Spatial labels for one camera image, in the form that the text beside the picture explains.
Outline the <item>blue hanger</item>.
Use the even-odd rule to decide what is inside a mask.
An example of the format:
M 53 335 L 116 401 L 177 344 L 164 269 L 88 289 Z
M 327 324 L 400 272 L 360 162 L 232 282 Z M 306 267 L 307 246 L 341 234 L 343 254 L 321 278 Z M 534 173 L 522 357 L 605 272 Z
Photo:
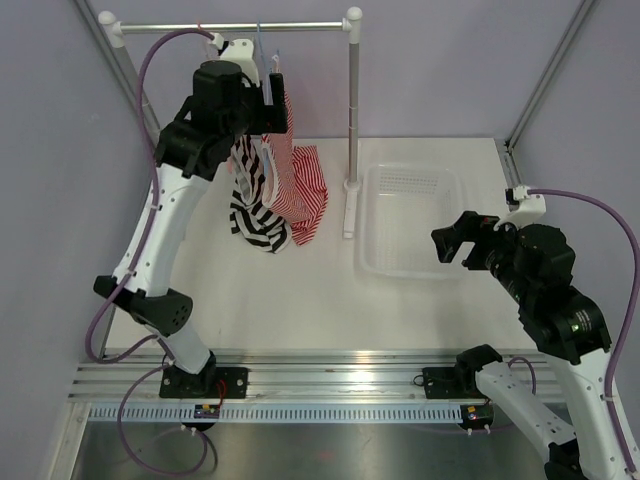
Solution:
M 273 103 L 271 93 L 271 80 L 270 74 L 272 70 L 272 61 L 267 59 L 267 55 L 264 48 L 263 33 L 261 29 L 260 21 L 257 21 L 257 44 L 260 54 L 261 65 L 264 73 L 263 77 L 263 94 L 266 105 Z M 274 188 L 274 174 L 275 174 L 275 154 L 273 153 L 273 135 L 263 134 L 261 137 L 261 157 L 263 160 L 263 170 L 266 180 L 265 193 L 271 195 Z

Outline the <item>red white striped tank top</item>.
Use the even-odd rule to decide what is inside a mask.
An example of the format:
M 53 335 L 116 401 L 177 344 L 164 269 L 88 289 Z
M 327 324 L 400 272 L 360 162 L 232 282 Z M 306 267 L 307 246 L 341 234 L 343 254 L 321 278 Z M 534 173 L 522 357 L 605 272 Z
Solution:
M 261 138 L 265 159 L 266 185 L 262 204 L 283 218 L 298 246 L 310 243 L 327 209 L 329 194 L 315 145 L 295 145 L 294 113 L 291 100 L 284 96 L 287 131 Z

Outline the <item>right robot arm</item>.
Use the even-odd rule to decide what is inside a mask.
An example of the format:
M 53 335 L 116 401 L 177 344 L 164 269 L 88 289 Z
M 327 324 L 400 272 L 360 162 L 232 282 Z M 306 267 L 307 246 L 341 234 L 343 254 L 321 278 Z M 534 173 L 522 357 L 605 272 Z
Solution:
M 612 341 L 596 303 L 572 284 L 575 252 L 556 227 L 517 228 L 465 211 L 431 238 L 450 263 L 464 243 L 463 266 L 487 271 L 518 306 L 525 333 L 561 388 L 570 422 L 558 419 L 484 344 L 460 353 L 450 376 L 466 396 L 496 404 L 536 448 L 549 479 L 636 479 L 639 449 L 623 413 L 613 414 L 616 386 L 607 374 Z

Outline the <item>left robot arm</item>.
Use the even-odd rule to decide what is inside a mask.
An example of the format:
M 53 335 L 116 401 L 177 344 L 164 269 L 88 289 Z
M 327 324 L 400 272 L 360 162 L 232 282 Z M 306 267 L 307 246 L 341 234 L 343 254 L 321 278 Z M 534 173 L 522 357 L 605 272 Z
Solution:
M 287 129 L 284 77 L 269 76 L 271 103 L 262 85 L 233 61 L 203 63 L 192 93 L 160 132 L 153 151 L 149 200 L 121 264 L 94 282 L 168 351 L 161 397 L 203 398 L 216 393 L 216 357 L 189 323 L 193 300 L 170 286 L 174 261 L 191 216 L 218 167 L 248 135 Z

